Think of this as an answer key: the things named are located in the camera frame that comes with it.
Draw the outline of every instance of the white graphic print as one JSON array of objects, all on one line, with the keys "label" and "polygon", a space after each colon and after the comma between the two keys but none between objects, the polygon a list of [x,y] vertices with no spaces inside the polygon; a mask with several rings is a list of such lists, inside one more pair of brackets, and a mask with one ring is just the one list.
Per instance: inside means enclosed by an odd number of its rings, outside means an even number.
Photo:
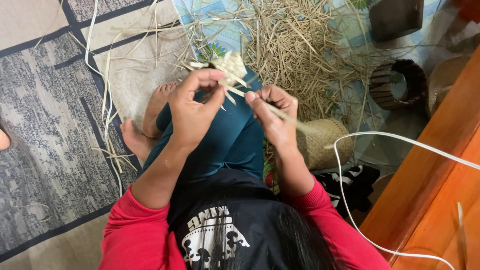
[{"label": "white graphic print", "polygon": [[223,259],[234,258],[238,245],[250,246],[245,237],[233,225],[232,218],[225,217],[227,215],[229,215],[229,211],[226,206],[214,207],[198,213],[187,223],[190,232],[183,238],[181,246],[186,252],[183,259],[185,262],[188,261],[192,268],[194,268],[194,262],[203,262],[206,269],[210,268],[210,254],[214,248],[213,238],[215,228],[218,229],[218,226],[223,226],[225,232],[225,246],[222,248]]}]

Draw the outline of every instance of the orange wooden surface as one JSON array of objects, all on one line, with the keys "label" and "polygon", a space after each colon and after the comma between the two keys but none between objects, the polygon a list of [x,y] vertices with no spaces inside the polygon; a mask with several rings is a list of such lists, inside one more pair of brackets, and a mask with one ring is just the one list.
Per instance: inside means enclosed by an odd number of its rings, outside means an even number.
[{"label": "orange wooden surface", "polygon": [[[462,155],[480,125],[480,49],[477,48],[418,141]],[[402,250],[433,202],[455,162],[414,146],[360,230],[372,241]],[[382,252],[390,262],[396,257]]]},{"label": "orange wooden surface", "polygon": [[[480,130],[477,130],[461,158],[480,164]],[[405,245],[403,252],[443,257],[456,270],[462,270],[463,259],[458,247],[458,212],[456,202],[462,204],[467,236],[468,269],[480,269],[480,171],[456,164]],[[395,270],[433,270],[450,268],[436,260],[399,256]]]}]

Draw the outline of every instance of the red long-sleeve shirt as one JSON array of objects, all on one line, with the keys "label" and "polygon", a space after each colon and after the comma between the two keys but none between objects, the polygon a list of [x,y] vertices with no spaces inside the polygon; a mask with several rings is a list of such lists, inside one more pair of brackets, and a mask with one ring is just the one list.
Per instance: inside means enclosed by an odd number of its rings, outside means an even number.
[{"label": "red long-sleeve shirt", "polygon": [[[317,181],[305,196],[286,201],[301,214],[313,218],[334,257],[346,269],[391,269],[380,253],[340,217]],[[99,269],[185,270],[175,234],[168,232],[169,207],[148,209],[133,198],[129,188],[110,212]]]}]

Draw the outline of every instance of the person's foot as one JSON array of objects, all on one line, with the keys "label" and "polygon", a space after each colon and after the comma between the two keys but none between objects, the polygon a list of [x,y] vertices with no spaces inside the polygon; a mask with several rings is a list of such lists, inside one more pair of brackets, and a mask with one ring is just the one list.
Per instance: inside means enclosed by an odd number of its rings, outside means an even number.
[{"label": "person's foot", "polygon": [[132,118],[122,123],[120,129],[128,149],[139,159],[145,161],[157,140],[138,133],[133,126]]},{"label": "person's foot", "polygon": [[10,146],[10,138],[0,129],[0,151],[7,149]]},{"label": "person's foot", "polygon": [[177,87],[176,83],[159,86],[155,89],[144,114],[142,133],[150,138],[159,139],[163,132],[156,127],[156,118],[168,101],[168,94]]}]

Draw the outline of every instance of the fingernail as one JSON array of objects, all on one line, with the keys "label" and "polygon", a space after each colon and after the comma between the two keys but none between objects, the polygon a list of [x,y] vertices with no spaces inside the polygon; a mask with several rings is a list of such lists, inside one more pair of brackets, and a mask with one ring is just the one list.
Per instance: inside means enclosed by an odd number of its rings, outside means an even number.
[{"label": "fingernail", "polygon": [[252,91],[248,91],[247,94],[245,95],[245,99],[248,100],[248,102],[254,101],[256,98],[255,93]]}]

